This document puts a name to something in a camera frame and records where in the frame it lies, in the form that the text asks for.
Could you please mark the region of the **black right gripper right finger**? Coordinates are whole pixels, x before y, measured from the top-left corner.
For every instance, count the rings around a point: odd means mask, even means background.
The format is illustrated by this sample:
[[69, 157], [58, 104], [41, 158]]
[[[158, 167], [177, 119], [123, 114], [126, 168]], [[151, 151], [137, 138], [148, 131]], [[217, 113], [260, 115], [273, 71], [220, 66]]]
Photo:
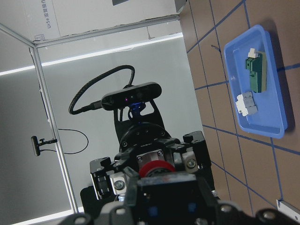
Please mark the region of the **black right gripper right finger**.
[[249, 216], [231, 201], [218, 200], [215, 206], [213, 225], [298, 225], [294, 219], [278, 210], [265, 208]]

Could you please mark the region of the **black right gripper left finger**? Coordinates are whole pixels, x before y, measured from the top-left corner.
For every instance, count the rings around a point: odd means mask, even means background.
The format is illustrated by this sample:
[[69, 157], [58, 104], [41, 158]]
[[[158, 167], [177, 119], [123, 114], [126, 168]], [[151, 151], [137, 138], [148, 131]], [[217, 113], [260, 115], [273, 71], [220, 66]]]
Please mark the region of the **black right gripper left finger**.
[[89, 214], [77, 213], [67, 216], [59, 225], [130, 225], [130, 209], [123, 202], [109, 202], [105, 204], [99, 216], [93, 219]]

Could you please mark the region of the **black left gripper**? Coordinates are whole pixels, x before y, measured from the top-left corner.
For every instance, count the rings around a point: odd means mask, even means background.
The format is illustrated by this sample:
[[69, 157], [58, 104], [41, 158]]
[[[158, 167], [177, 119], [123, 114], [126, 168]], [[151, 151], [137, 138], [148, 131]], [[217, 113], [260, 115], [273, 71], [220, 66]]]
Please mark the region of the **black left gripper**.
[[153, 177], [162, 173], [187, 172], [202, 176], [212, 187], [211, 159], [202, 131], [183, 136], [180, 142], [161, 132], [161, 138], [137, 138], [133, 146], [123, 143], [115, 156], [90, 161], [90, 176], [97, 200], [125, 195], [129, 177]]

